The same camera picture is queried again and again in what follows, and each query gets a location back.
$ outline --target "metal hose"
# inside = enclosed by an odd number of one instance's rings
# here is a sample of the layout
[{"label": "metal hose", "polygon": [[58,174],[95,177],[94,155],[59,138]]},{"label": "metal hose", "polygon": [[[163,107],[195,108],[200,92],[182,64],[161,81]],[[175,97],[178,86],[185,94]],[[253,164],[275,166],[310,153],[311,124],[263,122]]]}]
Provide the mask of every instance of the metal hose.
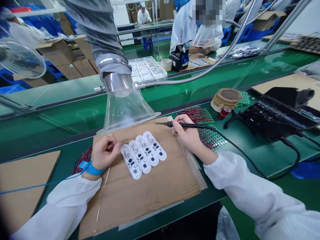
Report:
[{"label": "metal hose", "polygon": [[208,72],[210,72],[212,69],[214,69],[216,66],[218,66],[228,55],[229,53],[233,50],[234,46],[237,44],[238,40],[240,39],[240,36],[242,35],[245,27],[246,27],[246,22],[249,18],[250,12],[254,6],[254,4],[256,3],[257,0],[253,0],[252,1],[252,5],[248,11],[247,16],[245,17],[245,20],[243,22],[243,24],[240,26],[240,29],[235,37],[235,39],[233,40],[232,44],[230,45],[229,49],[225,52],[225,54],[218,60],[216,61],[215,64],[213,64],[210,68],[208,68],[206,71],[204,71],[203,73],[200,73],[197,76],[191,77],[191,78],[187,78],[184,80],[177,80],[177,81],[157,81],[157,82],[150,82],[150,83],[139,83],[139,88],[147,88],[147,87],[152,87],[152,86],[160,86],[160,85],[175,85],[175,84],[181,84],[181,83],[187,83],[187,82],[191,82],[193,80],[196,80],[204,75],[206,75]]}]

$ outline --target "white cap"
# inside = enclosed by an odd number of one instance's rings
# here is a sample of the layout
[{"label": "white cap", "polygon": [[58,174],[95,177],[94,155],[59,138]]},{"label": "white cap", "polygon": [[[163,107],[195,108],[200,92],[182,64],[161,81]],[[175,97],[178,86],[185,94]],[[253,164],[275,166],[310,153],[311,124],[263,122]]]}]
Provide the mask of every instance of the white cap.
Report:
[{"label": "white cap", "polygon": [[2,8],[0,15],[1,15],[1,19],[4,19],[4,20],[12,19],[15,17],[15,15],[8,8]]}]

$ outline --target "green workbench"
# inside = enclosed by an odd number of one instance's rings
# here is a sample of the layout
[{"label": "green workbench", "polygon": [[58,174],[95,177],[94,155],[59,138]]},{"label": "green workbench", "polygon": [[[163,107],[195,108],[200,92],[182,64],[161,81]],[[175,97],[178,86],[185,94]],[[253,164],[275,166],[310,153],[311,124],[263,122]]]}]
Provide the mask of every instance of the green workbench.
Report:
[{"label": "green workbench", "polygon": [[[296,159],[296,153],[289,147],[285,146],[282,142],[278,141],[271,143],[261,136],[254,137],[251,131],[240,121],[232,122],[229,129],[223,130],[223,124],[227,119],[229,119],[229,117],[223,121],[218,120],[217,113],[213,111],[210,103],[204,103],[200,106],[207,108],[209,112],[212,113],[211,115],[216,121],[215,126],[222,132],[222,134],[239,146],[265,175],[274,175],[293,165]],[[246,107],[244,106],[239,108],[239,110],[240,109],[244,110]],[[320,142],[320,134],[309,133],[309,136]],[[320,153],[320,149],[308,140],[301,139],[298,136],[290,136],[288,139],[300,151],[301,160],[314,157]],[[51,152],[61,150],[60,158],[52,172],[50,182],[62,180],[71,175],[75,161],[89,148],[92,142],[93,138],[89,137],[87,139],[46,151]],[[220,150],[233,151],[241,155],[241,153],[230,143],[222,146]],[[257,174],[249,161],[246,158],[245,160],[247,161],[250,171]],[[141,222],[121,231],[118,231],[118,227],[113,228],[97,235],[95,239],[136,239],[226,197],[226,193],[224,191],[214,188],[209,178],[205,175],[202,164],[199,160],[198,163],[201,166],[200,172],[208,185],[207,189],[201,191],[200,194],[185,200],[183,203],[160,212],[157,215],[142,220]],[[46,204],[46,197],[54,187],[55,185],[51,185],[46,188],[39,203],[38,210]],[[79,229],[74,232],[70,239],[77,239],[78,231]]]},{"label": "green workbench", "polygon": [[[194,102],[212,99],[220,88],[248,89],[258,83],[292,74],[297,68],[314,62],[318,58],[316,55],[287,50],[219,66],[202,78],[192,82],[180,85],[156,86],[142,89],[141,92],[144,99],[155,111],[170,113],[170,110],[168,110],[170,108],[176,108],[171,110],[173,112],[186,107],[186,104],[192,106]],[[170,80],[181,80],[198,73],[186,73],[172,77]],[[93,82],[99,82],[98,86],[101,85],[100,80],[94,77],[53,84],[49,88],[36,88],[39,91],[29,89],[21,92],[25,94],[24,96],[19,96],[18,93],[9,96],[21,104],[43,106],[81,94],[92,93],[93,87],[97,87],[93,86]],[[0,150],[2,153],[0,163],[34,153],[61,150],[62,153],[53,170],[50,182],[68,177],[72,174],[75,161],[92,144],[92,136],[95,131],[103,127],[106,98],[106,94],[101,94],[0,120]],[[205,103],[203,106],[211,109],[209,103]],[[233,122],[229,129],[222,130],[223,123],[224,121],[216,121],[216,127],[244,150],[265,175],[270,176],[278,173],[294,163],[295,152],[284,146],[283,143],[270,143],[260,136],[253,137],[250,130],[237,121]],[[317,133],[311,132],[309,136],[318,142],[320,141],[320,136]],[[301,152],[302,160],[319,154],[319,149],[304,139],[290,136],[289,140]],[[227,144],[221,149],[238,153],[231,144]],[[255,172],[249,163],[248,167]],[[120,232],[117,228],[114,228],[96,236],[95,239],[135,239],[226,196],[224,191],[219,191],[213,187],[203,170],[201,170],[201,173],[208,188],[200,194]],[[46,196],[53,188],[54,185],[45,189],[38,210],[44,206]],[[72,239],[76,238],[77,231],[72,235]]]}]

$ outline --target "hand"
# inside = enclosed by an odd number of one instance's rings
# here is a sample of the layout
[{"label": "hand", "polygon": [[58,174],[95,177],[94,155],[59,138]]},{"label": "hand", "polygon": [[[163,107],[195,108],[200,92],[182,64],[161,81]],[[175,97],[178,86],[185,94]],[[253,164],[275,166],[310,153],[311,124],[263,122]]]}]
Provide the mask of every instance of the hand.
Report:
[{"label": "hand", "polygon": [[196,128],[184,129],[178,122],[193,123],[187,115],[179,115],[173,120],[172,133],[179,136],[182,143],[203,162],[204,165],[210,165],[217,160],[218,155],[204,146],[200,140]]},{"label": "hand", "polygon": [[202,48],[200,50],[200,53],[204,54],[204,55],[207,55],[209,52],[211,52],[212,50],[212,47],[208,47],[208,48]]},{"label": "hand", "polygon": [[193,123],[193,121],[186,115],[179,115],[173,120],[172,133],[179,136],[183,144],[194,154],[199,148],[204,147],[202,144],[198,130],[196,128],[184,129],[178,122]]},{"label": "hand", "polygon": [[105,135],[92,150],[92,166],[96,169],[106,169],[120,154],[121,143],[113,134]]},{"label": "hand", "polygon": [[200,52],[201,48],[190,45],[189,46],[189,54],[195,54]]}]

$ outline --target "small red container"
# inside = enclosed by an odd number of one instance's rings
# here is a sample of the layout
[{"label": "small red container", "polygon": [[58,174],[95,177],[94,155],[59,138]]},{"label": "small red container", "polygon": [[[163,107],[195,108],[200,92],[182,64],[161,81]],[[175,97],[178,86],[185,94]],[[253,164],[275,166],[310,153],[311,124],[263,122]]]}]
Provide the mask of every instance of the small red container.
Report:
[{"label": "small red container", "polygon": [[219,118],[220,120],[223,120],[223,119],[226,118],[226,116],[227,116],[229,113],[231,113],[231,109],[228,108],[228,107],[223,107],[223,108],[221,108],[221,111],[220,111],[220,113],[218,114],[218,118]]}]

